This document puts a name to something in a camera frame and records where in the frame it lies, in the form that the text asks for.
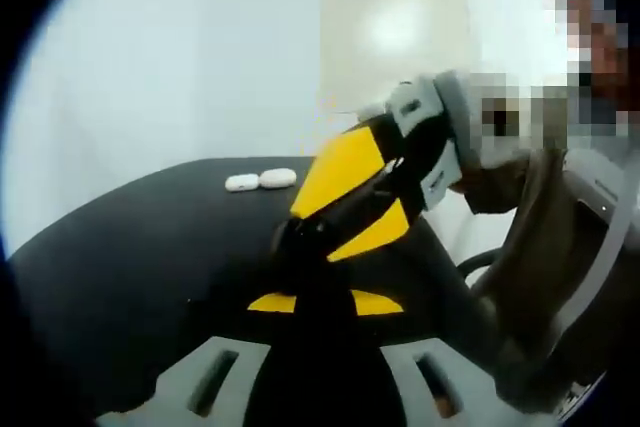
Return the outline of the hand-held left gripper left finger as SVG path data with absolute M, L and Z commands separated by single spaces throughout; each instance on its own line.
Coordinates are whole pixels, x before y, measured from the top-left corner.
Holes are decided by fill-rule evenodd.
M 326 305 L 322 291 L 216 291 L 192 306 L 195 348 L 162 372 L 152 395 L 100 426 L 311 426 L 315 383 L 294 364 L 294 330 Z

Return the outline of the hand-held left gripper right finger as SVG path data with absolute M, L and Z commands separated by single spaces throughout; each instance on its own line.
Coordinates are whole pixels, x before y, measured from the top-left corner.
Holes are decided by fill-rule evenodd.
M 327 425 L 497 425 L 479 324 L 443 295 L 339 289 L 324 309 Z

